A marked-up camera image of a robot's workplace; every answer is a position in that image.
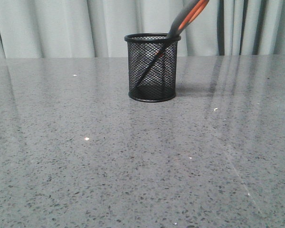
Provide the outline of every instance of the black mesh pen holder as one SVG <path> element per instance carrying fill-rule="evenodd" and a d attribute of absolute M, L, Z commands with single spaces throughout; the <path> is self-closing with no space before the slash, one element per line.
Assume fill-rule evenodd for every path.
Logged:
<path fill-rule="evenodd" d="M 176 96 L 177 42 L 166 33 L 125 36 L 129 58 L 129 96 L 138 101 L 161 102 Z"/>

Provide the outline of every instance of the mesh cup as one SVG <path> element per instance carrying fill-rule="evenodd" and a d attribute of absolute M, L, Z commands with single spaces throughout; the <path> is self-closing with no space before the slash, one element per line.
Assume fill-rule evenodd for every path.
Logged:
<path fill-rule="evenodd" d="M 129 96 L 138 101 L 161 102 L 176 96 L 177 42 L 166 33 L 141 33 L 124 37 L 128 43 Z M 168 46 L 143 77 L 156 53 Z"/>

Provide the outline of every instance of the countertop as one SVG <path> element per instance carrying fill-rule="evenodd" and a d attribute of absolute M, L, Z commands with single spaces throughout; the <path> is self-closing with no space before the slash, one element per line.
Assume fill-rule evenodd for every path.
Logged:
<path fill-rule="evenodd" d="M 0 228 L 285 227 L 285 55 L 0 60 Z"/>

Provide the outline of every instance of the metal mesh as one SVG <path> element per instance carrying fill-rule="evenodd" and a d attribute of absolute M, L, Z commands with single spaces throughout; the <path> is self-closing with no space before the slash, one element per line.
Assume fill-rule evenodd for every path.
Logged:
<path fill-rule="evenodd" d="M 134 40 L 163 39 L 165 36 L 140 36 Z M 148 65 L 164 43 L 140 43 L 128 41 L 129 96 L 136 100 L 158 102 L 175 96 L 177 41 L 165 49 L 161 57 L 139 83 Z"/>

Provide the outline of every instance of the curtain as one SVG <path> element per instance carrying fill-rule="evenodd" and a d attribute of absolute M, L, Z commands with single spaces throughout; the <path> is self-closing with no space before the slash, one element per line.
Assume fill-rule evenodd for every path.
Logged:
<path fill-rule="evenodd" d="M 0 58 L 126 57 L 124 36 L 168 32 L 189 0 L 0 0 Z M 179 56 L 285 54 L 285 0 L 210 0 Z"/>

